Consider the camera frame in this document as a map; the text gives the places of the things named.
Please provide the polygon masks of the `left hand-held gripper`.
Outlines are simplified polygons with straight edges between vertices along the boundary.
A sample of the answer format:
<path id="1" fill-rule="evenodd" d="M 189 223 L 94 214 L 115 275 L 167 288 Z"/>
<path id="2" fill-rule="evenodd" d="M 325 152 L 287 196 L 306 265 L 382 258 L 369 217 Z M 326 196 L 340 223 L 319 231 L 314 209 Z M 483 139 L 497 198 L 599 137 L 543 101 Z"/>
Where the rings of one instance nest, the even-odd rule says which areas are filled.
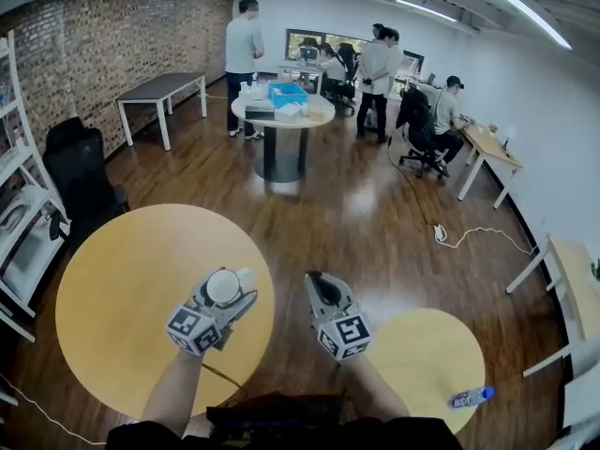
<path id="1" fill-rule="evenodd" d="M 233 333 L 232 324 L 257 297 L 256 290 L 226 290 L 226 268 L 220 267 L 196 284 L 191 299 L 165 323 L 165 331 L 181 350 L 194 356 L 203 356 L 211 348 L 222 351 Z"/>

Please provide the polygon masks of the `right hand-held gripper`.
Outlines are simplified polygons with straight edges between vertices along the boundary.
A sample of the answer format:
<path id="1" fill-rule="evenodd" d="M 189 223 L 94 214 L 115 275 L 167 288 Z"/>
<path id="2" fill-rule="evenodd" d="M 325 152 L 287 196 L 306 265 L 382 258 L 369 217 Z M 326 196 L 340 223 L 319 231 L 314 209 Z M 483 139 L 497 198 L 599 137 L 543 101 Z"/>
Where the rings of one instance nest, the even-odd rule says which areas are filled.
<path id="1" fill-rule="evenodd" d="M 306 272 L 304 283 L 317 342 L 337 362 L 364 352 L 372 340 L 370 323 L 354 303 L 349 285 L 314 270 Z"/>

